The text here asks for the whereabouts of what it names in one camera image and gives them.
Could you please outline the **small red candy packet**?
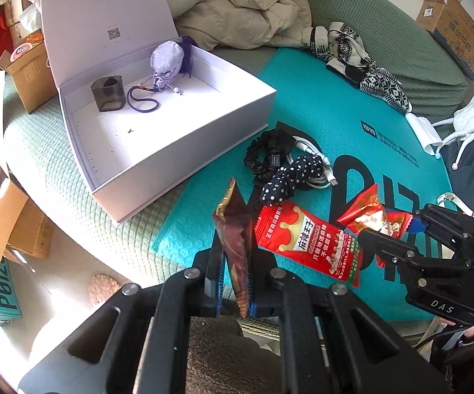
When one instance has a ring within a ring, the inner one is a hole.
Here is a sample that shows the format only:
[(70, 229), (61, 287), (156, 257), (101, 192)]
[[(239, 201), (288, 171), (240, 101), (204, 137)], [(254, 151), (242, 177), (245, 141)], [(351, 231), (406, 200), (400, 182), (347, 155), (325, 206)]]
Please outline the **small red candy packet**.
[(401, 239), (408, 230), (413, 216), (409, 212), (385, 207), (379, 200), (377, 184), (361, 191), (347, 211), (337, 221), (352, 233), (372, 229), (381, 234)]

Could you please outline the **large red snack packet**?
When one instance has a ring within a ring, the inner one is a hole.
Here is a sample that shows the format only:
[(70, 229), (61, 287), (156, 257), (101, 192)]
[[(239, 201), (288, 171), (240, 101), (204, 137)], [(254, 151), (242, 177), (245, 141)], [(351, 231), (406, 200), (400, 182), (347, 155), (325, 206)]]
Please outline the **large red snack packet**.
[(324, 276), (359, 286), (362, 254), (357, 239), (291, 201), (263, 207), (255, 234), (261, 248)]

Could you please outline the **dark brown snack packet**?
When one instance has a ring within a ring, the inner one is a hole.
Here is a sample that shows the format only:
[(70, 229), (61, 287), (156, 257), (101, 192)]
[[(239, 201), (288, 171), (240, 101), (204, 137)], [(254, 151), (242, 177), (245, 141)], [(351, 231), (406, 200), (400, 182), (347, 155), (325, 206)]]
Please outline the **dark brown snack packet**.
[(229, 276), (241, 317), (251, 314), (252, 252), (255, 234), (253, 218), (235, 178), (231, 178), (223, 198), (212, 213), (217, 236), (226, 256)]

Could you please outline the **polka dot black scrunchie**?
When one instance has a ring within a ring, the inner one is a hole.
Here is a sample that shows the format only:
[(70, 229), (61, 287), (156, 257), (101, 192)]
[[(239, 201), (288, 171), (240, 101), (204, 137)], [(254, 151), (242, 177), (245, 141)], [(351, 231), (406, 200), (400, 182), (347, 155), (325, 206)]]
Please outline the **polka dot black scrunchie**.
[(275, 206), (288, 201), (298, 189), (318, 186), (325, 181), (325, 164), (320, 156), (305, 154), (281, 167), (263, 187), (259, 200), (264, 206)]

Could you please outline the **small smoky plastic box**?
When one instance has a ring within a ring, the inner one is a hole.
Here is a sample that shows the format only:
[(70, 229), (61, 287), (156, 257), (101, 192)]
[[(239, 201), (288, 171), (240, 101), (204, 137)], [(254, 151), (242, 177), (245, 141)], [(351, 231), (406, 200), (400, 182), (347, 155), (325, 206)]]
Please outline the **small smoky plastic box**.
[(126, 104), (121, 76), (101, 77), (93, 82), (91, 91), (100, 112), (120, 110)]

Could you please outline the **purple drawstring pouch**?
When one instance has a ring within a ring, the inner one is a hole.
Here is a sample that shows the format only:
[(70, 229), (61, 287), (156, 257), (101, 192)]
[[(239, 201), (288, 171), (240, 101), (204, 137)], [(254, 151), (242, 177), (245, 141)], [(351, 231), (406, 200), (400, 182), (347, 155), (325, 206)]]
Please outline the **purple drawstring pouch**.
[(183, 61), (183, 47), (176, 41), (169, 40), (158, 45), (150, 58), (153, 88), (158, 91), (170, 89), (176, 94), (181, 94), (182, 91), (173, 84), (173, 81), (181, 73)]

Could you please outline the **white face mask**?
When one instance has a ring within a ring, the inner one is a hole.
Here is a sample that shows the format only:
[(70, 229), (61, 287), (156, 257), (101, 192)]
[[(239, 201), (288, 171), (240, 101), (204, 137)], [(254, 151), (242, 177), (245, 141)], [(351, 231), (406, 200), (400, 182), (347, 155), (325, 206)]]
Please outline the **white face mask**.
[(412, 112), (407, 113), (405, 119), (415, 133), (421, 148), (430, 156), (434, 156), (437, 148), (442, 144), (442, 139), (435, 127), (427, 118), (418, 117)]

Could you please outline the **teal bubble mailer mat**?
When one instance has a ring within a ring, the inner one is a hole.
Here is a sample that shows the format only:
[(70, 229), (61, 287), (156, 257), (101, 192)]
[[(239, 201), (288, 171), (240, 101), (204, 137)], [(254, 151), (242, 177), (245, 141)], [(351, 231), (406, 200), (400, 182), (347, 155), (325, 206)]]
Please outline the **teal bubble mailer mat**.
[[(268, 124), (284, 123), (309, 135), (331, 161), (337, 186), (297, 191), (294, 202), (335, 222), (354, 197), (372, 184), (387, 206), (414, 212), (451, 190), (444, 163), (422, 148), (405, 117), (365, 94), (325, 63), (301, 50), (282, 48), (260, 72), (276, 90)], [(152, 251), (175, 267), (188, 267), (196, 252), (211, 246), (211, 214), (230, 180), (243, 197), (253, 176), (240, 144), (198, 171), (152, 241)]]

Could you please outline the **white open gift box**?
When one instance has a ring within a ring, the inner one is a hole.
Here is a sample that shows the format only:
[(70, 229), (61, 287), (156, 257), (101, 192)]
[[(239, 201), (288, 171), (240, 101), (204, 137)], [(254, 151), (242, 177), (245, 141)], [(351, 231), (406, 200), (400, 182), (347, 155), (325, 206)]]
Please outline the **white open gift box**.
[[(68, 137), (93, 198), (124, 222), (267, 126), (275, 90), (200, 48), (192, 75), (152, 88), (150, 58), (177, 37), (167, 0), (41, 0)], [(91, 85), (121, 76), (123, 109), (100, 112)]]

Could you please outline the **black white knit scarf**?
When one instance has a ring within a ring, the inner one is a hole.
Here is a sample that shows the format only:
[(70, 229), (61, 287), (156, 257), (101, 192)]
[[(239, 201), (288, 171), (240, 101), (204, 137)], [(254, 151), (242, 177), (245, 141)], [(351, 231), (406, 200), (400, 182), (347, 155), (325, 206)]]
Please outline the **black white knit scarf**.
[(379, 66), (365, 49), (361, 36), (348, 24), (334, 21), (324, 26), (306, 28), (304, 47), (327, 69), (339, 74), (360, 91), (383, 100), (402, 115), (412, 111), (400, 81)]

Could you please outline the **cardboard box on bed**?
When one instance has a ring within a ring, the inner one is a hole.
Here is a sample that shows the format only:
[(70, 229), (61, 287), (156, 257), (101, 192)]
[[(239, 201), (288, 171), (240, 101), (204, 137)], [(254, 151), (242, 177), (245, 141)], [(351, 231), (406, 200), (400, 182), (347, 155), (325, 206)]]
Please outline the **cardboard box on bed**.
[(416, 22), (474, 80), (474, 20), (461, 0), (423, 0)]

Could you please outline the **beige puffer jacket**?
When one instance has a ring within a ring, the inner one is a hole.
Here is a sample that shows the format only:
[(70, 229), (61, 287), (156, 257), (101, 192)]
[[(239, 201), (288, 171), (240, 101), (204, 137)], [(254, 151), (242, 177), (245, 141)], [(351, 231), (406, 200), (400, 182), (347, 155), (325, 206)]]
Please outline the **beige puffer jacket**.
[(308, 0), (167, 0), (181, 36), (207, 51), (218, 46), (253, 50), (261, 46), (310, 45)]

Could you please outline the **small brown cardboard box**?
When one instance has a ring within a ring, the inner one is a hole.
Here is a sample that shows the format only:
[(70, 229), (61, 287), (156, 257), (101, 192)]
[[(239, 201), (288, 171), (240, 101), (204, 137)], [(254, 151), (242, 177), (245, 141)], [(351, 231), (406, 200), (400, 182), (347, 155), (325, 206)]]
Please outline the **small brown cardboard box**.
[(13, 79), (16, 91), (29, 114), (57, 94), (44, 43), (24, 42), (12, 53), (4, 51), (0, 56), (0, 68)]

